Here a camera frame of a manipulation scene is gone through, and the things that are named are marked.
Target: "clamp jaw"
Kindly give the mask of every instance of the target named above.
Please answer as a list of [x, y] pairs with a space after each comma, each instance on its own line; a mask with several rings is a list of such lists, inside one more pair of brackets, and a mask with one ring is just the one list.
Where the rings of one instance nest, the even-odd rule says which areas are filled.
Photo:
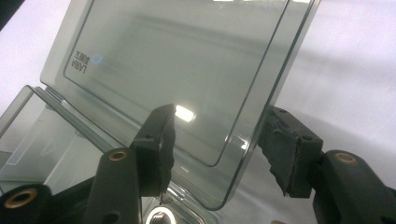
[[286, 110], [271, 111], [259, 146], [284, 195], [309, 198], [318, 223], [396, 223], [396, 191], [360, 157], [321, 151], [323, 141]]

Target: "plastic lid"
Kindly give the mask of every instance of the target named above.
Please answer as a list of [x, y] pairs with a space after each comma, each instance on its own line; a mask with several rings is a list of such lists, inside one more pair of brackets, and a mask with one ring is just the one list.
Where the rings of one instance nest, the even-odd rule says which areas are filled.
[[129, 145], [177, 105], [172, 180], [221, 208], [242, 174], [312, 2], [72, 1], [42, 81]]

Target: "clear plastic panel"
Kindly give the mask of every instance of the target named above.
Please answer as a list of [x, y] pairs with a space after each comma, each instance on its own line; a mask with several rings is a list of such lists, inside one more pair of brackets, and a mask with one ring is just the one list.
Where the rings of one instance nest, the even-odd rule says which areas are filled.
[[128, 146], [177, 106], [173, 181], [208, 209], [237, 183], [315, 1], [72, 1], [42, 81]]
[[94, 176], [102, 152], [32, 90], [21, 93], [27, 92], [10, 107], [20, 110], [1, 118], [9, 125], [1, 130], [0, 151], [12, 153], [0, 170], [2, 191], [45, 183], [55, 194]]

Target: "white surface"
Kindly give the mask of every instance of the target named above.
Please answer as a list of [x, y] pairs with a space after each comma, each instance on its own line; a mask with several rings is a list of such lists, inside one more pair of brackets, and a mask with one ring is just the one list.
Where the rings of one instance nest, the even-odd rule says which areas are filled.
[[[28, 0], [0, 33], [0, 114], [25, 84], [37, 86], [68, 0]], [[324, 139], [364, 158], [396, 188], [396, 2], [323, 0], [277, 106]], [[254, 152], [229, 223], [315, 223], [309, 200], [282, 198], [266, 159]]]

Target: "clear plastic case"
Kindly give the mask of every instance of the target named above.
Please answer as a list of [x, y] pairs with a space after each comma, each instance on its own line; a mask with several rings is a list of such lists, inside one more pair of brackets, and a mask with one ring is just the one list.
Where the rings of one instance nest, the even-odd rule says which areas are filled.
[[[204, 208], [220, 209], [256, 146], [266, 111], [276, 100], [317, 3], [72, 0], [41, 81], [51, 97], [62, 99], [68, 110], [92, 124], [81, 126], [90, 141], [78, 136], [79, 124], [61, 130], [58, 123], [67, 125], [51, 119], [48, 127], [60, 130], [53, 138], [63, 136], [64, 145], [39, 181], [61, 190], [92, 175], [94, 169], [81, 168], [87, 174], [74, 176], [79, 169], [75, 163], [92, 167], [100, 150], [111, 149], [114, 142], [129, 146], [153, 108], [174, 104], [172, 181]], [[43, 106], [21, 121], [26, 121], [24, 132], [36, 134], [40, 116], [51, 116]], [[30, 136], [13, 134], [15, 125], [0, 131], [5, 132], [1, 141], [7, 135]], [[104, 134], [90, 135], [90, 128]], [[3, 145], [17, 148], [17, 142], [7, 137]], [[38, 157], [39, 150], [28, 153]]]

